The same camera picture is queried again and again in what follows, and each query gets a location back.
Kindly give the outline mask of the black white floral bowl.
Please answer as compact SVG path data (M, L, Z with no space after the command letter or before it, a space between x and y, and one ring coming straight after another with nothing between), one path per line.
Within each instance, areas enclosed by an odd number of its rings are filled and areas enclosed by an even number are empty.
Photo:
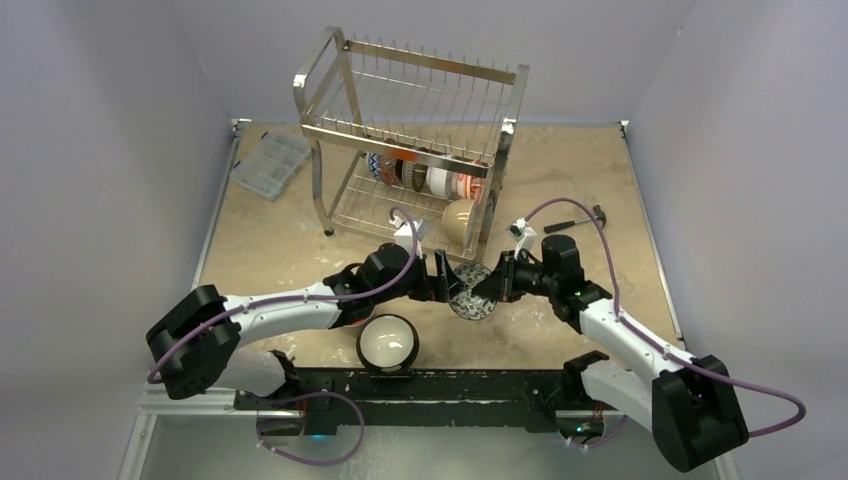
M479 262L463 263L454 269L454 274L462 282L463 287L450 299L448 305L458 317L468 321L481 321L495 311L496 301L473 293L473 289L490 273L491 270Z

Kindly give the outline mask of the dark bowl cream inside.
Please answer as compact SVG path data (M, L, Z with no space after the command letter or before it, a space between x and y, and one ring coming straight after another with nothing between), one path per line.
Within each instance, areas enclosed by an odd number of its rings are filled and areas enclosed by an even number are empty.
M455 200L448 204L441 219L442 232L453 245L465 247L471 235L472 216L476 204L471 199Z

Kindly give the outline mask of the black rimmed white bowl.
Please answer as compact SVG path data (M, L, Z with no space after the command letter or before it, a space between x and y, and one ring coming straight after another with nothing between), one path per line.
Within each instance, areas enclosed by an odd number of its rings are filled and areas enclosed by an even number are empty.
M372 373L401 375L420 349L417 330L406 318L383 314L368 320L356 341L357 356Z

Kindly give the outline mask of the brown bowl tan inside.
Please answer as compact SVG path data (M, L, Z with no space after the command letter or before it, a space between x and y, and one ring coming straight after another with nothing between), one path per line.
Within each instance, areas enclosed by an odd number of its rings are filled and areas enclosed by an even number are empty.
M396 162L396 173L401 185L415 192L420 192L427 181L428 166L415 162L398 160Z

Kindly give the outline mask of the stainless steel dish rack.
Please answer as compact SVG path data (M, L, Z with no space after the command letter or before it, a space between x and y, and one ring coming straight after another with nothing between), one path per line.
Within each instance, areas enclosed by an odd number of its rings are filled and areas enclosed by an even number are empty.
M325 28L298 69L293 97L311 148L312 198L325 235L340 230L390 238L391 206L431 223L427 250L483 258L507 170L530 68L358 39ZM378 153L485 179L465 247L440 220L451 203L424 186L376 180L366 154Z

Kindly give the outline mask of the orange floral patterned bowl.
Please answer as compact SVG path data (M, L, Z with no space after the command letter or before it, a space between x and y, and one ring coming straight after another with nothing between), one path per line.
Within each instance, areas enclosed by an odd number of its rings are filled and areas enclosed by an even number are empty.
M461 199L480 204L485 187L485 179L481 177L460 174L456 179L456 192Z

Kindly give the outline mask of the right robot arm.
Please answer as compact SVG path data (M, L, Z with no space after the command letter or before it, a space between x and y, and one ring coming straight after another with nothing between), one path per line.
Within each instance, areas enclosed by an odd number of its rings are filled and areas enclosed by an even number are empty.
M645 427L664 459L688 472L748 442L750 433L727 372L712 355L696 358L652 333L589 281L575 240L552 235L542 257L506 251L474 283L493 302L544 297L555 316L612 354L564 376L561 392L576 407L599 400Z

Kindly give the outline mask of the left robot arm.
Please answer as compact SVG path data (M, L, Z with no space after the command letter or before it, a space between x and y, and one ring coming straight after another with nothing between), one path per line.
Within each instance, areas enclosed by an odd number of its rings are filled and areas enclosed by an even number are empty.
M385 243L362 262L351 263L312 285L277 294L223 295L212 285L191 290L146 333L154 364L150 384L161 384L172 400L202 394L226 375L237 390L259 395L272 408L297 399L291 360L280 353L247 360L249 381L239 373L236 353L260 340L301 330L332 330L364 321L376 306L407 297L447 303L464 282L446 254L435 254L436 272L426 257Z

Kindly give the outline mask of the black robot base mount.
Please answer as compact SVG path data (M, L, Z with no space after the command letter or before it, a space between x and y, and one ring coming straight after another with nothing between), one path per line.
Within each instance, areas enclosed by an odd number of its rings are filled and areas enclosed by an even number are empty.
M303 408L308 435L333 435L342 425L359 423L551 433L563 429L564 412L595 407L580 375L606 357L591 351L565 362L561 369L411 369L402 375L303 367L282 392L262 398L242 391L236 394L234 407L259 412Z

